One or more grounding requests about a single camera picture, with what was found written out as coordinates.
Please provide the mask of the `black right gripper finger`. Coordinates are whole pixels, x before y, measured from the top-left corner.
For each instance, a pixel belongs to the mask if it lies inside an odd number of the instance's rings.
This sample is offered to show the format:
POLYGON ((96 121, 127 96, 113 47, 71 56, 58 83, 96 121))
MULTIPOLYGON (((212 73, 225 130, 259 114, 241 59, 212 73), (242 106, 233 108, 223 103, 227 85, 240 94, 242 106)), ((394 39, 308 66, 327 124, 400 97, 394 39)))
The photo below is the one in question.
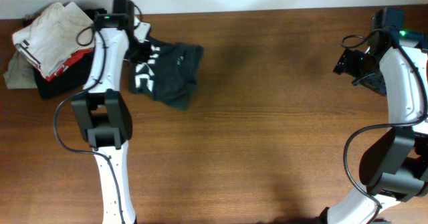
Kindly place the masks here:
POLYGON ((380 72, 373 72, 363 75, 352 81, 353 86, 364 86, 381 96, 387 95, 385 80, 380 72))
POLYGON ((348 57, 348 52, 344 51, 333 69, 335 74, 341 75, 348 73, 348 57))

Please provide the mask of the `dark green Nike t-shirt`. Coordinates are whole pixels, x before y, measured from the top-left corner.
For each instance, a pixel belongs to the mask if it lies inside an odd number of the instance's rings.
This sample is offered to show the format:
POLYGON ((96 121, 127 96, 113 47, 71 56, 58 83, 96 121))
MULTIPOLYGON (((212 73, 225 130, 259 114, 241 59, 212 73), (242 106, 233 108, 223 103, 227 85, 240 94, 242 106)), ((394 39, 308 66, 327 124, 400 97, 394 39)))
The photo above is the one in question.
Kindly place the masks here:
POLYGON ((197 89, 197 70, 204 48, 153 37, 147 37, 142 46, 131 64, 129 91, 185 111, 197 89))

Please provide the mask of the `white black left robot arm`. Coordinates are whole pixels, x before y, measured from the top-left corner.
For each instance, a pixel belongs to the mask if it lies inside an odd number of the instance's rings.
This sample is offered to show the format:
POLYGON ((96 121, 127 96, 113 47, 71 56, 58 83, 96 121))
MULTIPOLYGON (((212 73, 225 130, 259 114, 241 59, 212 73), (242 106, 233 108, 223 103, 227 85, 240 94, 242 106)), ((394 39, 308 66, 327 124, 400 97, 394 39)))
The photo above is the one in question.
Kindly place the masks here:
POLYGON ((94 59, 83 92, 72 98, 82 138, 100 176, 103 223, 137 222, 128 183, 127 154, 132 118, 120 93, 125 59, 138 54, 147 29, 131 0, 113 0, 113 10, 94 19, 94 59))

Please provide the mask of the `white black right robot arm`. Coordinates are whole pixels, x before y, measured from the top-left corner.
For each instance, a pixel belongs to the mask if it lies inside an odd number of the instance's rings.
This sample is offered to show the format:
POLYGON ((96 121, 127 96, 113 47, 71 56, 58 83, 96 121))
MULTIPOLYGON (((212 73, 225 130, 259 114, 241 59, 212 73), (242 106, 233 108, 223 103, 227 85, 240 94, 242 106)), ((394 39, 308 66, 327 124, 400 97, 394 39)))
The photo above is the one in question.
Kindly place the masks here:
POLYGON ((386 7, 372 16, 366 51, 344 46, 334 73, 348 74, 352 85, 387 98, 389 121, 363 127, 344 145, 343 165, 353 188, 319 223, 379 223, 384 210, 427 195, 427 35, 405 29, 405 13, 386 7), (362 155, 359 179, 348 166, 351 142, 363 132, 386 129, 362 155))

